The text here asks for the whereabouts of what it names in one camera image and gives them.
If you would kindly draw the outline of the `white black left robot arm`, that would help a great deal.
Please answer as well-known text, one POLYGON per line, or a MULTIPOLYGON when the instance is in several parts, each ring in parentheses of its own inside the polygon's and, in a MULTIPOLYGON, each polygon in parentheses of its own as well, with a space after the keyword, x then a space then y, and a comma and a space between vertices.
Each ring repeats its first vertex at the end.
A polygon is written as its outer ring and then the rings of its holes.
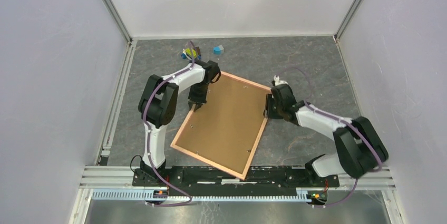
POLYGON ((218 63, 196 61, 171 74, 148 78, 138 105, 145 129, 140 168, 153 186, 161 185, 166 178, 164 143, 167 126, 176 113, 178 95, 189 89, 189 109, 196 111, 207 103, 208 86, 220 77, 218 63))

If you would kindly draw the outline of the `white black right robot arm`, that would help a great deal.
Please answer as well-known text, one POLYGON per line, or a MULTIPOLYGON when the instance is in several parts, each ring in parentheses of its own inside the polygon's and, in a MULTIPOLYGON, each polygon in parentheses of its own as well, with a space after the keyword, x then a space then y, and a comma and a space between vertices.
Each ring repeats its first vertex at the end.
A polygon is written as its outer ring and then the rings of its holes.
POLYGON ((378 172, 389 153, 369 119, 345 118, 323 111, 307 101, 298 102, 287 83, 275 83, 266 96, 264 115, 311 129, 331 139, 335 154, 322 154, 305 164, 305 181, 320 185, 330 175, 345 173, 354 179, 378 172))

